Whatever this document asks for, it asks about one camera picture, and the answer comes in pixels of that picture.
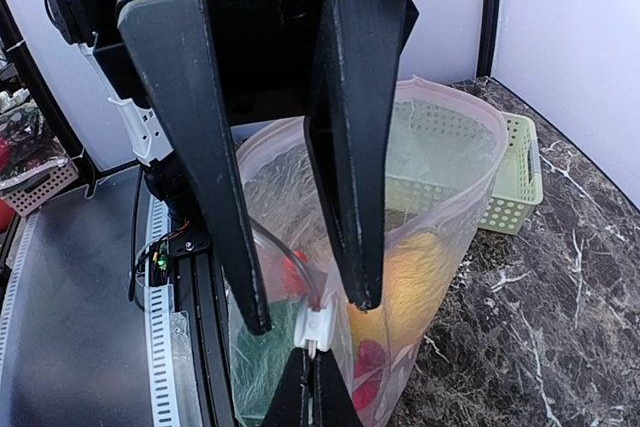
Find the dark red chili toy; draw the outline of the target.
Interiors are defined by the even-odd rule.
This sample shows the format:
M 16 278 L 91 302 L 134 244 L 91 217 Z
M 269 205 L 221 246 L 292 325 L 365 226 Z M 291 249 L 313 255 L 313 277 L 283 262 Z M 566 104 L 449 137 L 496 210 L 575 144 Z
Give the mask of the dark red chili toy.
M 389 360 L 388 349 L 372 339 L 364 339 L 357 350 L 354 365 L 353 404 L 358 413 L 376 400 Z

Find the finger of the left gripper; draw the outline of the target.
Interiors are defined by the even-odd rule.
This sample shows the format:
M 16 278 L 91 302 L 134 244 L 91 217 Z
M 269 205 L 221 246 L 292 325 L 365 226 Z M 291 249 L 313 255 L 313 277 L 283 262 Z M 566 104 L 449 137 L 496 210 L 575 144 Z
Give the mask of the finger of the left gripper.
M 385 163 L 407 0 L 323 0 L 305 140 L 344 291 L 381 303 Z

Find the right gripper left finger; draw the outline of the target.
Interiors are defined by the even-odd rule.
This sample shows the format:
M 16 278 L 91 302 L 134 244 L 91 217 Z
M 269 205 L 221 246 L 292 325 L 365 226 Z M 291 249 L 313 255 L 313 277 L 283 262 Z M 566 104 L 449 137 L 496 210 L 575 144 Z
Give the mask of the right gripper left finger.
M 294 348 L 288 357 L 262 427 L 307 427 L 309 425 L 310 356 Z

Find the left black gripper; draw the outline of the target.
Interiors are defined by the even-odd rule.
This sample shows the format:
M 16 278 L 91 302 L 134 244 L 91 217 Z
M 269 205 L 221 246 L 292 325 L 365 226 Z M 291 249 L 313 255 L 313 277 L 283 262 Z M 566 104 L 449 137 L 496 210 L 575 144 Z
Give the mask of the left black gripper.
M 247 328 L 269 332 L 224 95 L 233 125 L 303 114 L 324 0 L 46 2 L 65 41 L 91 51 L 114 97 L 142 108 L 151 102 Z

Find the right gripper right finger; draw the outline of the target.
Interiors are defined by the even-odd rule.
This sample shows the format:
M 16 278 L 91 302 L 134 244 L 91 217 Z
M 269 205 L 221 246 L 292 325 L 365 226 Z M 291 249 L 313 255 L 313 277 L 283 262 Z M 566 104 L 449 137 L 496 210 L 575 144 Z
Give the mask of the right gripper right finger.
M 359 417 L 331 350 L 319 351 L 313 360 L 313 425 L 359 425 Z

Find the red pepper toy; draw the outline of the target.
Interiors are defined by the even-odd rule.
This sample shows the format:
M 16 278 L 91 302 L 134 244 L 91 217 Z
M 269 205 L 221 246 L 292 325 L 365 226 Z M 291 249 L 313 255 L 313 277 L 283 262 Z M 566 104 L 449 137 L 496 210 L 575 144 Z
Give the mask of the red pepper toy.
M 283 259 L 283 286 L 287 298 L 299 298 L 307 293 L 305 281 L 288 257 Z

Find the clear zip top bag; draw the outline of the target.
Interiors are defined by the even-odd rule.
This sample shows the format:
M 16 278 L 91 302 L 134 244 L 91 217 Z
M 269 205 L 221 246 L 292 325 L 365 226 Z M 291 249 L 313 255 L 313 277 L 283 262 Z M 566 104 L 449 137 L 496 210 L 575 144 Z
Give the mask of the clear zip top bag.
M 273 329 L 229 306 L 244 426 L 382 426 L 491 198 L 508 132 L 421 78 L 334 97 L 238 151 Z

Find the white bok choy toy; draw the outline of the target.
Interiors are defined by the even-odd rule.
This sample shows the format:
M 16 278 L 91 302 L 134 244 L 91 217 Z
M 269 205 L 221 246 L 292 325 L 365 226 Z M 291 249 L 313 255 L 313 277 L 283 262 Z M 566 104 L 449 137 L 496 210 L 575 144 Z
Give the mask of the white bok choy toy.
M 251 334 L 235 301 L 229 304 L 229 354 L 235 416 L 243 426 L 263 421 L 294 348 L 296 319 L 304 297 L 269 304 L 272 329 Z

